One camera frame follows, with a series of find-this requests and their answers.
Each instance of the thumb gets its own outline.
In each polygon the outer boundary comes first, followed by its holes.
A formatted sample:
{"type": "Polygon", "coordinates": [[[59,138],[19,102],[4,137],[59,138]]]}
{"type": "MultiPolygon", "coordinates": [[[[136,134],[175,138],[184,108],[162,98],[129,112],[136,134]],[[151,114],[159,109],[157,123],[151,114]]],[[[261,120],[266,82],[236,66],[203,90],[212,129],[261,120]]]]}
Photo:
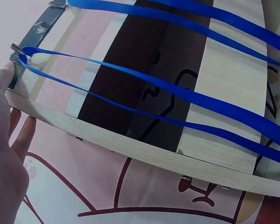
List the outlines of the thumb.
{"type": "Polygon", "coordinates": [[[14,78],[14,63],[9,61],[0,69],[0,89],[5,92],[14,78]]]}

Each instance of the wooden stick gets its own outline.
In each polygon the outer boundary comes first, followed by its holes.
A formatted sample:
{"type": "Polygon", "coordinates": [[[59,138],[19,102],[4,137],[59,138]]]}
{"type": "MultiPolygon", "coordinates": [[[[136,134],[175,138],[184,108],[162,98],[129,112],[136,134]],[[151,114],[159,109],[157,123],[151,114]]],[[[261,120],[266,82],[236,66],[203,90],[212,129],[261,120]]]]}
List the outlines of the wooden stick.
{"type": "Polygon", "coordinates": [[[278,181],[224,168],[130,139],[50,109],[11,91],[6,92],[6,97],[11,106],[49,125],[122,155],[203,181],[280,197],[278,181]]]}

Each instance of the balsa wood strip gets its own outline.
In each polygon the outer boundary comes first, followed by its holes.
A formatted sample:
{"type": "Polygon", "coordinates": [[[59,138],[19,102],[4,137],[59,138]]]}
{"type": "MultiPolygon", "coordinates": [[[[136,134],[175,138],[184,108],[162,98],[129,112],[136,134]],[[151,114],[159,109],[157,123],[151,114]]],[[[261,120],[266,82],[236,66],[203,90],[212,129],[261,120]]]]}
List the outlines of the balsa wood strip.
{"type": "MultiPolygon", "coordinates": [[[[40,44],[40,48],[61,50],[68,40],[70,34],[75,29],[77,23],[81,20],[85,10],[67,6],[64,13],[57,20],[46,37],[40,44]]],[[[39,70],[48,73],[52,68],[56,56],[46,54],[36,54],[32,57],[32,62],[38,65],[39,70]]],[[[19,78],[15,88],[11,91],[22,96],[35,100],[42,87],[45,78],[40,77],[33,72],[26,70],[19,78]]]]}
{"type": "MultiPolygon", "coordinates": [[[[265,26],[261,0],[214,0],[218,7],[265,26]]],[[[225,23],[211,19],[210,29],[266,55],[266,44],[225,23]]],[[[195,91],[264,115],[266,62],[207,39],[195,91]]],[[[217,113],[192,105],[187,121],[215,126],[260,141],[260,133],[217,113]]],[[[216,136],[184,128],[179,150],[184,155],[251,174],[256,155],[216,136]]]]}
{"type": "Polygon", "coordinates": [[[6,92],[6,97],[11,106],[49,125],[114,152],[203,181],[280,197],[280,182],[224,168],[130,139],[50,109],[11,91],[6,92]]]}

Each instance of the dark brown panel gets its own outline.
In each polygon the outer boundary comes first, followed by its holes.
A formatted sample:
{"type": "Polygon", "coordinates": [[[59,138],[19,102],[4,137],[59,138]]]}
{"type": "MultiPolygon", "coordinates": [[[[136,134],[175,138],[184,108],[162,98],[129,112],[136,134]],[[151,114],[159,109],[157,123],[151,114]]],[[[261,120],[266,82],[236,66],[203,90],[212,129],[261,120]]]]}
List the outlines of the dark brown panel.
{"type": "MultiPolygon", "coordinates": [[[[138,0],[136,5],[172,11],[170,7],[143,0],[138,0]]],[[[149,73],[167,27],[168,23],[164,21],[129,15],[104,61],[149,73]]],[[[138,78],[102,66],[90,91],[120,104],[136,108],[144,85],[145,82],[138,78]]],[[[120,109],[88,95],[78,118],[126,135],[133,112],[120,109]]]]}
{"type": "Polygon", "coordinates": [[[280,224],[280,198],[264,198],[255,224],[280,224]]]}

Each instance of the wooden edge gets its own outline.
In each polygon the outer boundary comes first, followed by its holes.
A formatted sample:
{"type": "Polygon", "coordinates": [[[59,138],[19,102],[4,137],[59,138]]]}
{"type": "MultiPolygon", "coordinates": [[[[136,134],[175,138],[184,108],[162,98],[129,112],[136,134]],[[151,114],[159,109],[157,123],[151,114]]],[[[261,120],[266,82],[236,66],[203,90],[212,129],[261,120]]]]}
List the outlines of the wooden edge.
{"type": "MultiPolygon", "coordinates": [[[[61,50],[75,29],[77,23],[84,16],[86,10],[80,8],[67,7],[65,12],[57,20],[56,24],[40,44],[40,48],[61,50]]],[[[40,70],[49,72],[52,68],[56,56],[38,54],[32,57],[32,62],[39,65],[40,70]]],[[[40,77],[29,70],[25,70],[19,78],[13,91],[21,96],[36,100],[45,78],[40,77]]]]}
{"type": "Polygon", "coordinates": [[[6,92],[6,97],[11,106],[51,126],[141,162],[233,189],[280,197],[278,181],[220,167],[130,139],[50,109],[11,91],[6,92]]]}

